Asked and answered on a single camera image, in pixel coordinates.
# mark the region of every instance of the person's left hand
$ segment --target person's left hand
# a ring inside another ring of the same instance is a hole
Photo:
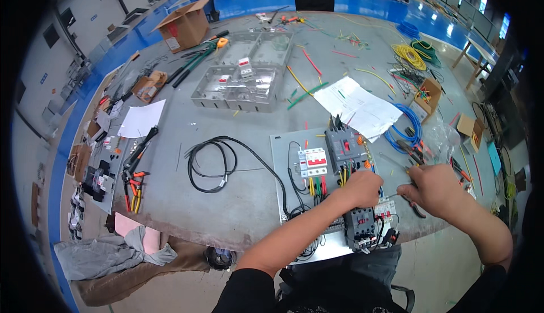
[[[346,210],[368,208],[377,204],[378,192],[384,180],[371,171],[358,171],[351,174],[346,184],[331,194]]]

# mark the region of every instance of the gray table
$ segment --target gray table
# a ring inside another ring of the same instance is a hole
[[[286,17],[290,17],[293,12],[278,14],[276,18],[281,18],[284,14]],[[392,96],[382,81],[370,74],[354,71],[354,68],[373,70],[372,67],[374,67],[374,72],[396,85],[386,72],[391,66],[389,63],[394,62],[390,45],[400,42],[400,37],[396,33],[383,27],[360,26],[337,17],[336,14],[305,12],[304,16],[306,15],[314,24],[322,26],[328,33],[339,34],[340,29],[343,33],[353,31],[361,40],[369,44],[370,50],[358,51],[349,43],[335,40],[334,37],[319,31],[309,31],[309,27],[303,24],[288,26],[288,30],[294,31],[296,34],[295,44],[305,46],[312,60],[323,72],[323,81],[336,82],[343,77],[344,72],[348,72],[350,77],[354,78],[364,89],[371,90],[374,95],[386,100],[388,99],[387,95]],[[347,16],[361,24],[379,24],[394,29],[393,24],[384,21],[369,20],[362,16]],[[261,26],[263,25],[259,24],[256,18],[244,17],[211,25],[211,32],[215,33],[224,29],[231,32],[245,31],[248,28]],[[332,53],[331,50],[357,55],[360,58],[341,56]],[[181,53],[172,55],[164,42],[148,47],[140,53],[141,57],[132,63],[131,68],[139,70],[141,65],[136,64],[138,60],[140,60],[140,64],[143,64],[146,60],[163,54],[167,55],[167,60],[157,65],[156,70],[172,73],[183,63],[183,60],[173,61]],[[285,98],[289,97],[295,88],[299,88],[299,94],[302,94],[300,87],[288,71],[284,74],[281,101],[274,113],[240,112],[233,117],[235,112],[232,110],[199,108],[192,103],[190,95],[213,58],[214,56],[210,56],[205,60],[180,87],[174,90],[171,86],[166,86],[153,100],[153,102],[157,102],[166,99],[167,103],[159,123],[160,132],[151,140],[151,146],[144,154],[138,167],[138,170],[146,170],[151,173],[145,178],[140,213],[137,215],[126,213],[122,182],[117,182],[115,185],[112,210],[128,215],[146,226],[189,241],[243,251],[280,224],[274,177],[263,168],[253,155],[243,147],[233,144],[238,155],[237,172],[228,178],[228,184],[222,191],[216,194],[205,194],[191,186],[187,176],[187,160],[183,158],[183,155],[194,144],[225,134],[243,141],[272,166],[270,135],[303,130],[306,122],[308,128],[324,127],[329,114],[313,99],[305,99],[291,110],[286,110],[288,102]],[[319,84],[316,71],[300,48],[294,48],[289,65],[305,86],[310,88]],[[439,69],[439,71],[445,79],[443,87],[455,104],[453,106],[445,96],[440,100],[440,110],[444,121],[449,123],[457,112],[472,114],[471,106],[452,72],[447,67]],[[395,101],[409,103],[409,100],[404,99],[399,90],[397,90]],[[129,105],[145,104],[135,97],[131,97],[124,105],[120,117],[112,123],[110,133],[114,131],[116,133]],[[401,118],[399,120],[399,128],[404,128],[407,124],[407,119]],[[132,142],[131,139],[124,142],[126,144],[124,152]],[[383,151],[398,160],[399,163],[407,164],[406,155],[395,152],[383,138],[372,144],[371,149]],[[463,164],[459,150],[456,151],[455,157]],[[467,156],[467,158],[475,177],[475,191],[479,194],[480,189],[474,163],[471,163],[472,156]],[[484,192],[487,195],[486,197],[479,196],[478,201],[484,206],[489,206],[494,199],[491,161],[486,149],[481,149],[476,158]],[[198,162],[205,173],[219,174],[222,173],[220,159],[221,154],[217,149],[207,147],[199,153]],[[232,165],[232,157],[228,156],[228,159],[229,165]],[[390,175],[395,166],[377,159],[378,162],[381,163],[379,168],[380,174],[384,178],[385,194],[394,193],[399,184],[409,181],[407,175],[401,170],[395,170],[393,175]],[[215,187],[218,181],[218,179],[196,177],[196,182],[205,188]],[[286,188],[290,187],[288,180],[283,180],[283,182]],[[432,234],[447,226],[446,222],[430,216],[427,219],[417,218],[407,203],[399,197],[395,197],[395,202],[400,216],[401,242]],[[316,254],[323,255],[321,258],[327,258],[326,253]]]

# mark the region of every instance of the floor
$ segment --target floor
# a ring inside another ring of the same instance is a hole
[[[162,38],[157,31],[152,33],[150,31],[166,16],[169,10],[178,4],[189,1],[167,0],[155,10],[150,11],[97,64],[93,75],[86,82],[88,93],[71,110],[71,116],[67,119],[66,128],[60,137],[58,153],[54,163],[51,163],[53,167],[48,194],[50,199],[57,199],[58,202],[50,201],[50,208],[60,206],[61,194],[64,197],[69,191],[64,180],[66,157],[74,137],[77,137],[78,127],[82,122],[87,105],[96,97],[95,90],[104,75],[112,68],[122,64],[134,51],[159,42]],[[215,0],[216,8],[221,11],[221,19],[251,15],[257,11],[270,11],[283,5],[290,5],[288,9],[294,10],[294,0],[252,0],[251,8],[245,6],[247,4],[244,0]],[[445,57],[445,64],[453,62],[466,43],[465,35],[469,34],[466,28],[452,24],[440,14],[433,20],[435,12],[415,0],[408,6],[392,0],[336,0],[335,10],[393,22],[410,21],[418,26],[421,32],[432,36],[427,39],[437,46],[441,57]],[[471,36],[484,45],[479,36],[474,34]],[[469,53],[477,56],[475,52],[469,51]],[[469,71],[470,68],[466,59],[464,60],[453,71],[461,85],[466,85],[469,76],[466,71]],[[471,88],[471,92],[468,92],[469,100],[476,97],[477,89],[478,86],[475,84]],[[62,238],[58,226],[61,213],[57,210],[49,210],[48,214],[49,239],[52,242],[59,241]],[[86,213],[85,235],[89,234],[88,237],[91,237],[101,234],[104,219],[105,213],[89,208]],[[56,266],[56,273],[61,274],[58,272],[58,265]],[[450,227],[436,234],[403,244],[403,256],[393,282],[416,291],[414,312],[446,311],[472,285],[479,276],[479,271],[480,262],[471,240],[456,228]],[[164,311],[208,312],[214,307],[228,276],[227,272],[217,271],[159,276],[130,297],[114,303],[112,310],[115,312],[143,312],[159,308]],[[59,279],[59,285],[65,293],[66,289],[69,289],[64,278]],[[400,305],[405,302],[404,297],[397,293],[393,293],[393,298]],[[77,296],[74,297],[74,300],[75,302],[72,302],[73,305],[71,305],[74,310],[78,309],[81,312],[110,311],[106,306],[88,308],[81,303]]]

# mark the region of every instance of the pink cloth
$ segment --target pink cloth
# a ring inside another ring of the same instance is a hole
[[[115,212],[115,231],[117,234],[125,237],[129,231],[138,226],[141,226],[141,224],[122,214],[119,214],[118,212]],[[144,245],[144,251],[146,254],[158,252],[160,249],[160,231],[146,227],[142,244]]]

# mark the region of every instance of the hand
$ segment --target hand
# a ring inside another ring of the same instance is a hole
[[[408,174],[417,184],[401,185],[397,194],[405,195],[429,214],[451,220],[463,215],[467,193],[459,186],[459,181],[449,164],[411,167]]]
[[[345,205],[345,210],[368,208],[377,204],[378,192],[384,180],[370,171],[351,174],[346,184],[333,192],[332,198]]]

